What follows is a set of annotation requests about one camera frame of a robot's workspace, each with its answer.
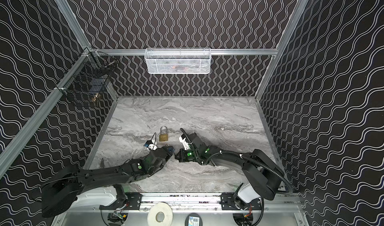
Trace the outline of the large brass padlock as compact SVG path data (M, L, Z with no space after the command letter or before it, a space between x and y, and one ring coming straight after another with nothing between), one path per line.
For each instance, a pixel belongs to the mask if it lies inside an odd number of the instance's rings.
M159 142L165 142L168 140L169 140L168 128L166 126L162 126L160 128Z

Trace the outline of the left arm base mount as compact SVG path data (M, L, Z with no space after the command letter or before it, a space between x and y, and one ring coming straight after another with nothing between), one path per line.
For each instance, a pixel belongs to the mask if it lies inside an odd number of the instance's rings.
M108 206L100 205L99 209L104 210L139 210L143 195L140 193L125 193L125 196L117 196L117 199Z

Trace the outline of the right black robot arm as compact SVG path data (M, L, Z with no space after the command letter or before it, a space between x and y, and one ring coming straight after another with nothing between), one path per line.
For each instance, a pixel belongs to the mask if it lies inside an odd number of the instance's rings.
M253 191L263 199L272 201L279 191L281 183L289 185L284 172L263 151L240 153L207 146L196 133L183 134L179 137L183 148L176 154L179 162L196 162L200 165L223 166L241 171L247 178Z

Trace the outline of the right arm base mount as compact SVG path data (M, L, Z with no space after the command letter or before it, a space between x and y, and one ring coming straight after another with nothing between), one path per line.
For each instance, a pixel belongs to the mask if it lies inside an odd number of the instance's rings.
M219 204L223 211L247 211L250 207L252 207L252 210L256 211L262 209L261 200L259 198L254 199L250 203L246 203L236 196L235 193L222 193L220 195Z

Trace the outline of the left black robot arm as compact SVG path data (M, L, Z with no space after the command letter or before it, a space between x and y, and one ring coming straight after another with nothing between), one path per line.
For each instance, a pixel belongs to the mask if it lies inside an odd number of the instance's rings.
M174 154L172 146L151 150L148 155L121 165L101 169L80 169L70 165L41 186L42 217L52 218L67 211L77 196L87 191L141 181L160 171Z

